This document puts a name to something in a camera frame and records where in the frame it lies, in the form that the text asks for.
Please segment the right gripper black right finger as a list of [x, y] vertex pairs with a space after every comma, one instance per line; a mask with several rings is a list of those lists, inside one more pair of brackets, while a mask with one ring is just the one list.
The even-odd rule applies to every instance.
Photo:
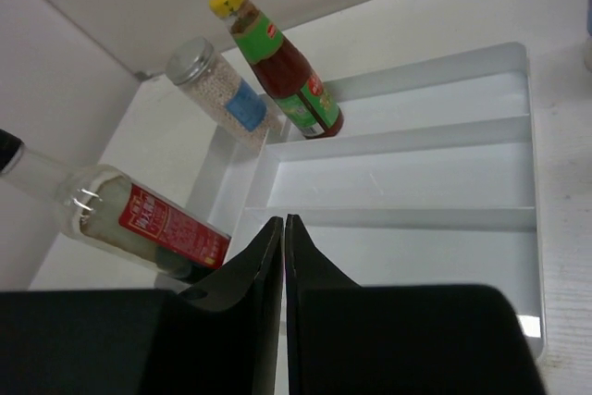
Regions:
[[542, 394], [510, 302], [487, 285], [364, 287], [285, 227], [292, 394]]

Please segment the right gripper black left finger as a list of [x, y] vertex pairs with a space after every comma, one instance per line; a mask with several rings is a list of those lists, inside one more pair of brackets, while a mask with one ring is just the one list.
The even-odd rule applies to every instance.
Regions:
[[271, 394], [283, 221], [183, 292], [65, 290], [1, 296], [5, 394]]

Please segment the glass bottle black cap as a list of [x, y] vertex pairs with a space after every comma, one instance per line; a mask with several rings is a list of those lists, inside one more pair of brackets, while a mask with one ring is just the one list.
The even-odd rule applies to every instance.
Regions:
[[194, 284], [225, 261], [230, 236], [110, 165], [70, 167], [1, 133], [1, 178], [52, 206], [65, 236]]

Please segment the yellow cap sauce bottle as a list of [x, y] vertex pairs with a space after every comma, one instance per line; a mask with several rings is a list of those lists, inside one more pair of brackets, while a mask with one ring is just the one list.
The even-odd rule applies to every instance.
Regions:
[[342, 129], [337, 102], [306, 57], [252, 0], [209, 0], [264, 91], [306, 139]]

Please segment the tall white spice jar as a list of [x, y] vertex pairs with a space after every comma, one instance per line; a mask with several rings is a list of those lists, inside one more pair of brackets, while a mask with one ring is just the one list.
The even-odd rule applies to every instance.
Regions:
[[586, 41], [584, 46], [584, 64], [592, 71], [592, 0], [586, 0]]

